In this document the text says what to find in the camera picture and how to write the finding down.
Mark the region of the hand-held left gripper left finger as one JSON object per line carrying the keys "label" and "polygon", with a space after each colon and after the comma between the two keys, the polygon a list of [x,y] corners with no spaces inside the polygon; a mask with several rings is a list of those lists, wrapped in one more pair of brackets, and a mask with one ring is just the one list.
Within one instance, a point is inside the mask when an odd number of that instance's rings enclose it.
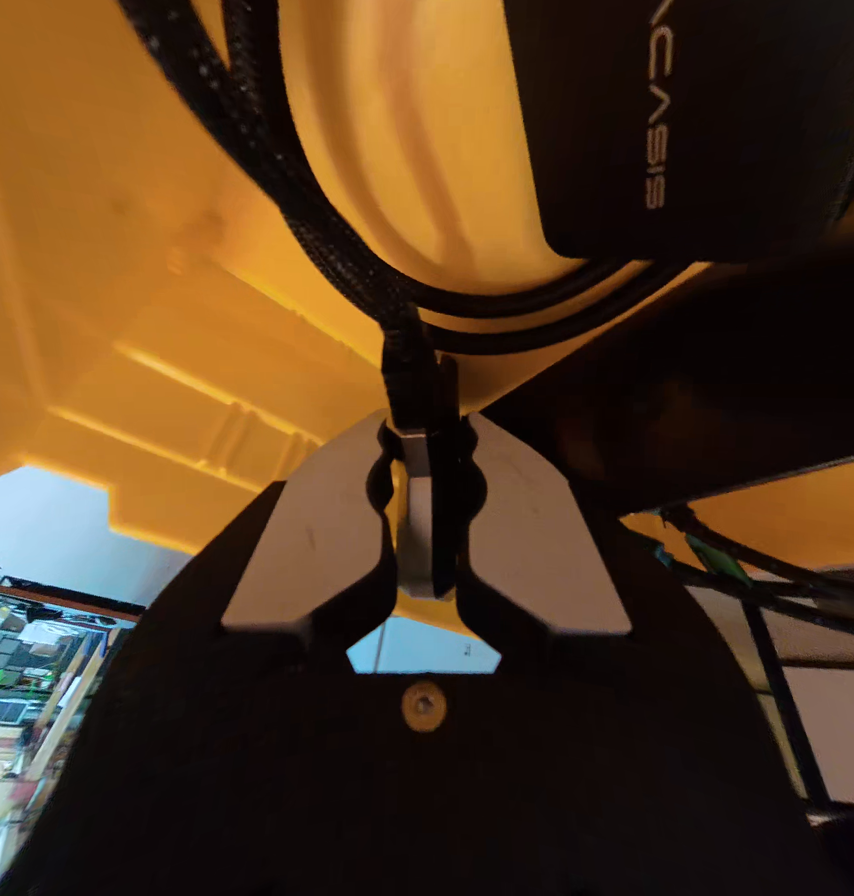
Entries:
{"label": "hand-held left gripper left finger", "polygon": [[386,413],[372,412],[287,479],[223,613],[226,633],[344,656],[386,621],[398,590],[386,429]]}

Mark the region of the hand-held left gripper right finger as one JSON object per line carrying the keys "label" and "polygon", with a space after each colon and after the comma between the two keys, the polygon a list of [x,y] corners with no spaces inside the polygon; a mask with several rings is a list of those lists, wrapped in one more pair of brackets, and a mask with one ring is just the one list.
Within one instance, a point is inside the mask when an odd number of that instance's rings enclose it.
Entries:
{"label": "hand-held left gripper right finger", "polygon": [[478,507],[458,561],[462,620],[501,656],[629,636],[633,623],[567,477],[485,415],[467,422]]}

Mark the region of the yellow plastic bin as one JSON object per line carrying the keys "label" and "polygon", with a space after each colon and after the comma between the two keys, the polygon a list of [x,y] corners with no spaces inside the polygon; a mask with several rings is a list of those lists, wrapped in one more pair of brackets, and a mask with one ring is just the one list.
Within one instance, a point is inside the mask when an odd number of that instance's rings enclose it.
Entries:
{"label": "yellow plastic bin", "polygon": [[[541,246],[501,2],[283,9],[304,149],[378,254],[466,292],[576,266]],[[116,3],[0,2],[0,475],[194,552],[377,408],[378,343]]]}

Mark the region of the black usb hub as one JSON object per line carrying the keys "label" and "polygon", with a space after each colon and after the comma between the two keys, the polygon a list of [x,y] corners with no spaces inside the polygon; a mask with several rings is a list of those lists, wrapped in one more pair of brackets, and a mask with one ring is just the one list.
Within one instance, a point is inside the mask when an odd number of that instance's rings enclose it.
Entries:
{"label": "black usb hub", "polygon": [[746,262],[854,199],[854,1],[503,3],[545,241]]}

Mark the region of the cluttered wooden shelf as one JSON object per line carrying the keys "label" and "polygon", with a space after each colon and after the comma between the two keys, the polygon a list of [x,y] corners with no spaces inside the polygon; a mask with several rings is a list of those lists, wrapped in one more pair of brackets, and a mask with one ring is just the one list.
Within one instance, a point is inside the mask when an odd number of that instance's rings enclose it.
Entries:
{"label": "cluttered wooden shelf", "polygon": [[145,611],[0,568],[0,880],[57,789],[90,701]]}

